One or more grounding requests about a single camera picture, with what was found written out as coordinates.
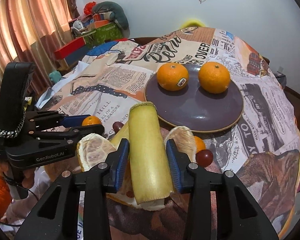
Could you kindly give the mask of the small orange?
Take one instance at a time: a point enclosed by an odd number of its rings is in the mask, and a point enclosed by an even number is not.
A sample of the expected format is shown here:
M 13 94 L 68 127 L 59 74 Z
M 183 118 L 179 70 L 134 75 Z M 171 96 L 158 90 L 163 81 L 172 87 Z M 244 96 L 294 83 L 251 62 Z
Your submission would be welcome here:
M 196 153 L 206 149 L 205 142 L 200 137 L 194 136 L 194 142 L 196 145 Z
M 83 121 L 82 121 L 82 126 L 90 126 L 90 125 L 101 125 L 102 121 L 93 115 L 87 116 Z

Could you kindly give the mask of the peeled pomelo segment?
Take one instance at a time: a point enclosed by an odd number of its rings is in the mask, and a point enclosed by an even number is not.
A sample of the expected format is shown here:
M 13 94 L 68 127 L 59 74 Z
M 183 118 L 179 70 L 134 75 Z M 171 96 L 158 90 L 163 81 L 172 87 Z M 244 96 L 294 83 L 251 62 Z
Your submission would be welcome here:
M 81 170 L 85 172 L 104 162 L 108 154 L 115 151 L 116 148 L 110 141 L 99 134 L 91 133 L 78 142 L 76 154 Z
M 181 153 L 186 153 L 191 162 L 196 162 L 196 143 L 192 131 L 186 126 L 177 126 L 170 130 L 164 140 L 164 144 L 173 139 L 177 149 Z

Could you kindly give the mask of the dark red grape left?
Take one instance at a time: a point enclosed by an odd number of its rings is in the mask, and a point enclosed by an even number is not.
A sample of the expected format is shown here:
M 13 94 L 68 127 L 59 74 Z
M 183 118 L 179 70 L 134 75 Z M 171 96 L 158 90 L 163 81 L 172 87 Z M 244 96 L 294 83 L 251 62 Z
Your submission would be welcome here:
M 122 122 L 116 121 L 113 123 L 112 127 L 115 133 L 118 133 L 120 129 L 124 126 Z

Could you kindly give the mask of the dark red grape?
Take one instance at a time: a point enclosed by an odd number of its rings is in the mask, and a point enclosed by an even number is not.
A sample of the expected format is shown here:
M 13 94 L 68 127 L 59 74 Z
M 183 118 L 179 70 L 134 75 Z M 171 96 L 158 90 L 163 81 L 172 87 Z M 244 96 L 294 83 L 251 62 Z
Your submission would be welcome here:
M 122 122 L 116 121 L 113 123 L 112 127 L 115 133 L 118 133 L 120 129 L 124 126 Z
M 213 153 L 207 149 L 197 152 L 196 162 L 201 167 L 208 167 L 213 162 Z

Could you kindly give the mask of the red and blue box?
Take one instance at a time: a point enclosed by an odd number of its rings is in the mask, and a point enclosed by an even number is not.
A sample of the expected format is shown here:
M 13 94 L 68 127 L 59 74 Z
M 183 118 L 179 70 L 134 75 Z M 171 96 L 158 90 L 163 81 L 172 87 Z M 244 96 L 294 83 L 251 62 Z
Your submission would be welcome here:
M 61 66 L 72 68 L 78 61 L 83 59 L 88 51 L 89 47 L 87 46 L 85 39 L 83 37 L 77 37 L 54 51 L 54 55 Z

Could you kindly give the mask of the dark red grape right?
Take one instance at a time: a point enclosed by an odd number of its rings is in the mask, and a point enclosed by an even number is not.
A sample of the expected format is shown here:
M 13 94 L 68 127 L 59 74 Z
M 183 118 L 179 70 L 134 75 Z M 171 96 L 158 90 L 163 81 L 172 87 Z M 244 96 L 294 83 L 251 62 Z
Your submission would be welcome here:
M 208 167 L 213 162 L 213 153 L 207 149 L 197 152 L 196 162 L 201 167 Z

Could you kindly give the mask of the small orange behind segment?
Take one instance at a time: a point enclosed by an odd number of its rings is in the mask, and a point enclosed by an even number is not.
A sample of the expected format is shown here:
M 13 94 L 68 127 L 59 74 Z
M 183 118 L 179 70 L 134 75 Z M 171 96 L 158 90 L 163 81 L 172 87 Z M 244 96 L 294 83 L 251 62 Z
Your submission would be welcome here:
M 194 142 L 196 145 L 196 153 L 206 149 L 205 142 L 200 137 L 194 136 Z

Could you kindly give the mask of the green storage box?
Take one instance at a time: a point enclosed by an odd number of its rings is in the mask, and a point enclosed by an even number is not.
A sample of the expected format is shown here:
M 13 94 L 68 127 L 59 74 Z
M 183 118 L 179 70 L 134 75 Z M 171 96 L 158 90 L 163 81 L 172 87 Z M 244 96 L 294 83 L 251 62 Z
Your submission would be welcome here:
M 115 23 L 111 22 L 88 31 L 83 38 L 86 45 L 92 48 L 93 46 L 122 39 L 123 35 L 121 29 Z

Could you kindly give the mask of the pink striped curtain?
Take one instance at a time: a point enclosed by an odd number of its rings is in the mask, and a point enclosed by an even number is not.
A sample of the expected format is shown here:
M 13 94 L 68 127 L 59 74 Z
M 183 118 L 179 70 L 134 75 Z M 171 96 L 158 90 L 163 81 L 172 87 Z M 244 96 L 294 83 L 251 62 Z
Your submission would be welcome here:
M 0 85 L 8 63 L 33 62 L 30 90 L 46 90 L 55 51 L 72 40 L 70 20 L 67 0 L 0 0 Z

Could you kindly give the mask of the orange with sticker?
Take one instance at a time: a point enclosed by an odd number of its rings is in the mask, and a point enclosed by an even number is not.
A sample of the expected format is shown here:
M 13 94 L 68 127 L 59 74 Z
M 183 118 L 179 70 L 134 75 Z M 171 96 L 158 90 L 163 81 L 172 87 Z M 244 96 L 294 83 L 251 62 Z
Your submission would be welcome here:
M 179 91 L 189 81 L 189 72 L 179 63 L 165 63 L 157 71 L 157 82 L 161 88 L 168 91 Z

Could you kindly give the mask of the red plastic bag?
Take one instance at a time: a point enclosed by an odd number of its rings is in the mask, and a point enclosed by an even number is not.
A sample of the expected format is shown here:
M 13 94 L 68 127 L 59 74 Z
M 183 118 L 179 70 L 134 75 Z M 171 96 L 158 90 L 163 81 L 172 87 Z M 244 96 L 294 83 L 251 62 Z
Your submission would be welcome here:
M 84 8 L 83 8 L 83 12 L 85 15 L 91 15 L 92 14 L 92 10 L 93 7 L 96 5 L 96 2 L 89 2 L 87 3 Z

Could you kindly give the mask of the dark purple round plate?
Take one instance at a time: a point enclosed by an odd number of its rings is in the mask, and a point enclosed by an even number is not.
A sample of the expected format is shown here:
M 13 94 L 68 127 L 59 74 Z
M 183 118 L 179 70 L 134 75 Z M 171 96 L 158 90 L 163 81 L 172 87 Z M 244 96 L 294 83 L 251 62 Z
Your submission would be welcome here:
M 153 75 L 145 87 L 145 99 L 152 102 L 159 119 L 171 126 L 186 126 L 193 132 L 215 133 L 234 126 L 243 113 L 244 101 L 239 88 L 230 82 L 221 94 L 211 94 L 202 89 L 198 81 L 200 67 L 184 65 L 189 81 L 182 90 L 163 89 Z

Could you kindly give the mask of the plain orange on plate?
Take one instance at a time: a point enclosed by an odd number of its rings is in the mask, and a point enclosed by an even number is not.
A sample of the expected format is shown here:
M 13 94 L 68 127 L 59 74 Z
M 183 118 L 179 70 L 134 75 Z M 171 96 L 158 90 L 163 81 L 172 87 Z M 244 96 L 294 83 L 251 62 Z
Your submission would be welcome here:
M 225 92 L 231 81 L 228 69 L 217 62 L 207 62 L 198 72 L 200 86 L 211 94 Z

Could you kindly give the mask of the grey backpack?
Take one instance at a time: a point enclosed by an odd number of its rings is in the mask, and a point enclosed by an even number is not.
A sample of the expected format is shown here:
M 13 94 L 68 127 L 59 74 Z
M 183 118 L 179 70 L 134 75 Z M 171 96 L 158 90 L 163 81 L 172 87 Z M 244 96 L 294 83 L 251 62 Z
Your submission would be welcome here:
M 285 74 L 283 74 L 281 72 L 276 72 L 274 75 L 275 75 L 277 81 L 279 82 L 279 84 L 281 85 L 281 87 L 283 89 L 285 89 L 285 87 L 287 85 L 287 77 L 285 76 Z

